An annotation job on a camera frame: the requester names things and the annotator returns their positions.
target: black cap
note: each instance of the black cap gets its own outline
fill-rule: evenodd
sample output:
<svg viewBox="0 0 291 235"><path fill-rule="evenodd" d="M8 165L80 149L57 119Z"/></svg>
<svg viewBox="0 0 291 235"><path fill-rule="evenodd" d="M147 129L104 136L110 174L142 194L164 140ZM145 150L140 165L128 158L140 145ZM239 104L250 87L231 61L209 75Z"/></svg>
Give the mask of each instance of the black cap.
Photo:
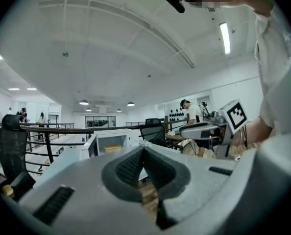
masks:
<svg viewBox="0 0 291 235"><path fill-rule="evenodd" d="M186 100L186 99L181 100L181 102L180 102L180 107L181 107L181 108L184 108L184 107L183 107L184 103L191 103L191 102L189 102L189 101Z"/></svg>

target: black mesh chair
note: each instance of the black mesh chair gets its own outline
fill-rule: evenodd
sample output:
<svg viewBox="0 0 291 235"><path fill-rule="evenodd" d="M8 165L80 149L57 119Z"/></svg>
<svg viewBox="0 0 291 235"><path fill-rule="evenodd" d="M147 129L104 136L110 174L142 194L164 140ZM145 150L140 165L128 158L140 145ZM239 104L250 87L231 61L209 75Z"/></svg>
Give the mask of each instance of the black mesh chair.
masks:
<svg viewBox="0 0 291 235"><path fill-rule="evenodd" d="M145 120L145 125L149 124L162 124L162 122L158 118L148 118Z"/></svg>
<svg viewBox="0 0 291 235"><path fill-rule="evenodd" d="M165 128L158 118L146 119L145 125L141 126L140 128L140 132L143 140L147 140L150 143L168 148L179 148L181 152L183 150L183 147L180 145L166 142Z"/></svg>
<svg viewBox="0 0 291 235"><path fill-rule="evenodd" d="M27 132L20 129L19 115L5 115L0 129L0 163L4 174L20 199L32 188L35 180L29 175L25 164Z"/></svg>

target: person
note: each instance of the person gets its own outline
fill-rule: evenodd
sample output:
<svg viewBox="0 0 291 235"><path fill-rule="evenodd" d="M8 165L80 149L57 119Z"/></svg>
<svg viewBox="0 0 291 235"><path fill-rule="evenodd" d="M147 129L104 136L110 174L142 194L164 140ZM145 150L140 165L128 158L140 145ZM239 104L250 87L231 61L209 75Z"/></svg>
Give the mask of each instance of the person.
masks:
<svg viewBox="0 0 291 235"><path fill-rule="evenodd" d="M245 139L243 132L239 131L234 135L231 145L263 142L267 138L279 134L279 124L267 98L271 89L280 83L291 67L291 27L281 10L272 0L185 1L198 7L247 6L253 10L256 15L257 35L255 58L258 63L264 99L258 118L246 125L247 138ZM223 138L225 128L222 128L220 132Z"/></svg>
<svg viewBox="0 0 291 235"><path fill-rule="evenodd" d="M44 113L41 112L40 117L39 117L39 120L38 120L38 123L40 124L39 127L44 127L44 123L45 122L46 121L44 119ZM43 134L42 133L39 133L38 139L42 139L42 141L43 141Z"/></svg>
<svg viewBox="0 0 291 235"><path fill-rule="evenodd" d="M186 126L203 122L203 115L199 105L193 104L190 101L183 99L180 102L180 107L189 111L189 121L187 122ZM198 157L203 158L205 148L209 147L209 141L195 140L195 142L199 146Z"/></svg>
<svg viewBox="0 0 291 235"><path fill-rule="evenodd" d="M27 118L27 108L24 109L24 122L28 123L30 120Z"/></svg>
<svg viewBox="0 0 291 235"><path fill-rule="evenodd" d="M16 115L21 115L19 121L22 123L24 121L24 108L21 108L20 112L18 111Z"/></svg>
<svg viewBox="0 0 291 235"><path fill-rule="evenodd" d="M7 111L6 114L8 114L8 115L12 115L12 114L13 114L13 112L12 112L12 108L11 108L11 107L9 107L9 109L8 109L8 111Z"/></svg>

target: doorway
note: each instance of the doorway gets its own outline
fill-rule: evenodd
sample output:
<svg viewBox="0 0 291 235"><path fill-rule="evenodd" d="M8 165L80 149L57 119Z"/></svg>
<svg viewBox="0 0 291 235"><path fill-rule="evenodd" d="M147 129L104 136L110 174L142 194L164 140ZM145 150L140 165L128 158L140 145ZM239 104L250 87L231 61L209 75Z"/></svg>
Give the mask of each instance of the doorway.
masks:
<svg viewBox="0 0 291 235"><path fill-rule="evenodd" d="M51 121L51 123L58 123L58 115L48 115L48 119ZM56 128L56 125L50 125L50 128Z"/></svg>

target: white table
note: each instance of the white table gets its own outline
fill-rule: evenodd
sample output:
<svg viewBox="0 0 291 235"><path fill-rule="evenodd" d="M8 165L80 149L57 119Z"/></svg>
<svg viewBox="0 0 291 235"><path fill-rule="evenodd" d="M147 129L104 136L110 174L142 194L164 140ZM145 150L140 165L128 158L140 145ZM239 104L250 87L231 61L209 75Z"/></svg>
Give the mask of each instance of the white table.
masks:
<svg viewBox="0 0 291 235"><path fill-rule="evenodd" d="M78 162L81 149L67 149L61 155L59 155L55 161L48 167L48 169L42 174L42 176L33 185L33 188L37 188L45 181L55 176L71 164Z"/></svg>

